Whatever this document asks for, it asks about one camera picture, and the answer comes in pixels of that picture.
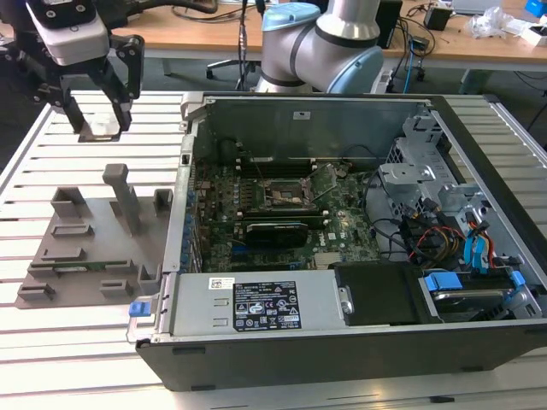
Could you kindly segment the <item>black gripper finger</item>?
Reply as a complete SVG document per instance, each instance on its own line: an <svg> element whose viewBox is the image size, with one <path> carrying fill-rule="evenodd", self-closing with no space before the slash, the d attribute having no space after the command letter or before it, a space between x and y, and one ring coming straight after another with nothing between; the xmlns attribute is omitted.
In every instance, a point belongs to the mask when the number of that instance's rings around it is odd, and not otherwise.
<svg viewBox="0 0 547 410"><path fill-rule="evenodd" d="M144 39L140 36L109 36L109 48L127 69L123 82L107 56L89 62L87 75L110 100L119 130L127 131L132 122L132 102L140 97L144 74Z"/></svg>
<svg viewBox="0 0 547 410"><path fill-rule="evenodd" d="M16 42L1 47L1 57L7 62L9 75L16 89L37 103L47 102L59 108L67 117L75 133L85 128L85 117L63 83L63 68L58 66L43 45L27 50Z"/></svg>

